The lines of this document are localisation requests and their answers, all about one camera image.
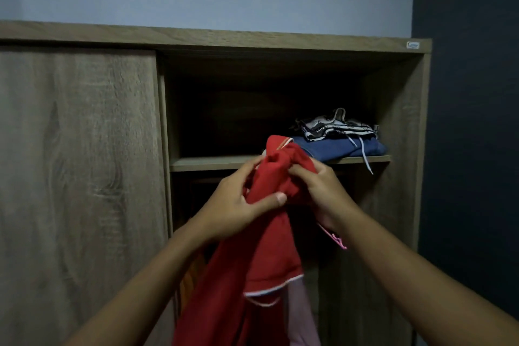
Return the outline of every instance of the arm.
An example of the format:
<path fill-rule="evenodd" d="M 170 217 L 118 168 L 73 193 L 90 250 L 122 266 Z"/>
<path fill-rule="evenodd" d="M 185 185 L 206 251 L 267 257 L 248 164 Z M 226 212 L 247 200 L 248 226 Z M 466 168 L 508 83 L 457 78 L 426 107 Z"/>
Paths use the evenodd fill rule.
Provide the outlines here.
<path fill-rule="evenodd" d="M 367 216 L 333 170 L 290 169 L 308 185 L 318 220 L 339 233 L 430 345 L 518 345 L 519 322 L 438 270 Z"/>
<path fill-rule="evenodd" d="M 180 227 L 162 251 L 65 345 L 143 344 L 178 287 L 193 253 L 209 241 L 239 232 L 287 200 L 283 193 L 276 193 L 254 204 L 245 202 L 241 195 L 243 184 L 260 160 L 250 161 L 224 178 L 200 212 Z"/>

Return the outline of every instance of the dark blue wall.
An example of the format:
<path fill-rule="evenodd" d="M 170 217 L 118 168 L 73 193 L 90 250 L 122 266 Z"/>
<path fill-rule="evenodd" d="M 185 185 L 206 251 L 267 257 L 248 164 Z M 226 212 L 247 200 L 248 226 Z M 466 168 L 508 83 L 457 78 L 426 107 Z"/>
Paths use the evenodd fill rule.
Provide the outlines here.
<path fill-rule="evenodd" d="M 414 0 L 433 55 L 419 251 L 519 318 L 519 0 Z"/>

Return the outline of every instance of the finger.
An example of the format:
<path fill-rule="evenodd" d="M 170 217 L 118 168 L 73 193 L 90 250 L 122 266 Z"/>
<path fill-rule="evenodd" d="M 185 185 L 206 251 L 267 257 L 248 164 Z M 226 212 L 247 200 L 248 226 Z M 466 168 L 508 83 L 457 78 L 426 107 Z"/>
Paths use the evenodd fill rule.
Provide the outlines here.
<path fill-rule="evenodd" d="M 250 213 L 252 219 L 257 218 L 259 215 L 265 212 L 272 211 L 273 209 L 279 208 L 287 202 L 287 195 L 282 192 L 277 192 L 267 196 L 254 204 L 250 204 Z"/>
<path fill-rule="evenodd" d="M 299 164 L 294 164 L 292 167 L 290 167 L 289 174 L 301 178 L 308 186 L 313 185 L 315 178 L 317 178 L 316 173 L 301 167 Z"/>
<path fill-rule="evenodd" d="M 314 164 L 315 171 L 317 173 L 320 173 L 321 171 L 324 171 L 326 165 L 324 163 L 321 163 L 319 160 L 315 160 L 314 158 L 310 158 L 312 160 L 312 163 Z"/>
<path fill-rule="evenodd" d="M 260 155 L 254 159 L 247 160 L 245 163 L 243 163 L 243 166 L 238 168 L 238 170 L 233 174 L 235 175 L 243 185 L 245 183 L 245 180 L 249 176 L 252 170 L 265 158 L 265 155 Z"/>

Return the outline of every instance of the left hand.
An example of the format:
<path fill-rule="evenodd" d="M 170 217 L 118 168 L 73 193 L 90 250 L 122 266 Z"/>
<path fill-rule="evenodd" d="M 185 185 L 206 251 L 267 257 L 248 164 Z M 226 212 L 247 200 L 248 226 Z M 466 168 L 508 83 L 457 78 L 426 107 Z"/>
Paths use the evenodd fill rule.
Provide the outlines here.
<path fill-rule="evenodd" d="M 221 240 L 238 233 L 258 216 L 287 202 L 287 195 L 277 192 L 248 204 L 243 197 L 243 185 L 263 156 L 249 160 L 235 173 L 222 179 L 202 209 L 192 218 L 204 234 L 204 239 Z"/>

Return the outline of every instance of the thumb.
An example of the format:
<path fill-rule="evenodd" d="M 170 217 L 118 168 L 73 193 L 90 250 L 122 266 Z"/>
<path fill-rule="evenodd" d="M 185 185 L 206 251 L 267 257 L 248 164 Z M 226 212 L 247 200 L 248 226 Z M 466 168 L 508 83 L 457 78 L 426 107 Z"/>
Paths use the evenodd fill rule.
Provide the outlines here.
<path fill-rule="evenodd" d="M 271 211 L 273 209 L 279 208 L 287 202 L 287 195 L 282 192 L 277 192 L 271 194 L 254 204 L 250 204 L 250 210 L 252 218 L 255 219 L 259 215 L 264 214 L 265 212 Z"/>
<path fill-rule="evenodd" d="M 301 178 L 308 186 L 311 186 L 314 182 L 314 178 L 317 177 L 316 173 L 301 167 L 299 164 L 294 164 L 292 167 L 290 167 L 289 174 Z"/>

